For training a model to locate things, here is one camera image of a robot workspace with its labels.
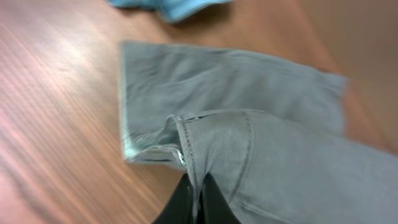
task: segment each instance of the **wood grain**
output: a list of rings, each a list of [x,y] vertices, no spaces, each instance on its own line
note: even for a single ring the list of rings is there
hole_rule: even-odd
[[[297,1],[235,0],[181,24],[102,0],[0,1],[0,223],[150,223],[181,173],[121,160],[118,42],[254,50],[339,72]],[[347,90],[347,135],[387,149]]]
[[[356,96],[398,155],[398,1],[300,3],[333,58],[350,77]]]

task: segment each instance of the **gray jeans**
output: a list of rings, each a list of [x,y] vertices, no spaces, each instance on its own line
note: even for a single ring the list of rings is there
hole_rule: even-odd
[[[341,137],[345,79],[243,50],[121,45],[124,158],[212,173],[242,223],[394,223],[398,160]]]

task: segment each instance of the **light blue fabric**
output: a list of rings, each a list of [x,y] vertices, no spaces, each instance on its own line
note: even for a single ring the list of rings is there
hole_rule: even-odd
[[[179,22],[212,4],[223,4],[231,0],[108,0],[115,7],[158,10],[167,22]]]

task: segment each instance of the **folded fabric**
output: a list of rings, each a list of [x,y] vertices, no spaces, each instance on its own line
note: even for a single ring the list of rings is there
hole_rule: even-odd
[[[255,109],[343,132],[339,75],[244,50],[139,42],[121,50],[121,133],[130,162],[185,168],[174,123],[162,129],[171,114]]]
[[[182,114],[167,124],[195,200],[210,173],[241,223],[398,220],[398,159],[381,151],[256,110]]]
[[[224,4],[231,0],[108,0],[115,7],[139,7],[158,10],[167,22],[179,22],[212,4]]]

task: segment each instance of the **gray pants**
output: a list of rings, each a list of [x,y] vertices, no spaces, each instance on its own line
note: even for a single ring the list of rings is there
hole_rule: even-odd
[[[343,77],[243,50],[122,48],[128,161],[187,171],[195,197],[212,173],[242,223],[398,220],[398,160],[341,137]]]

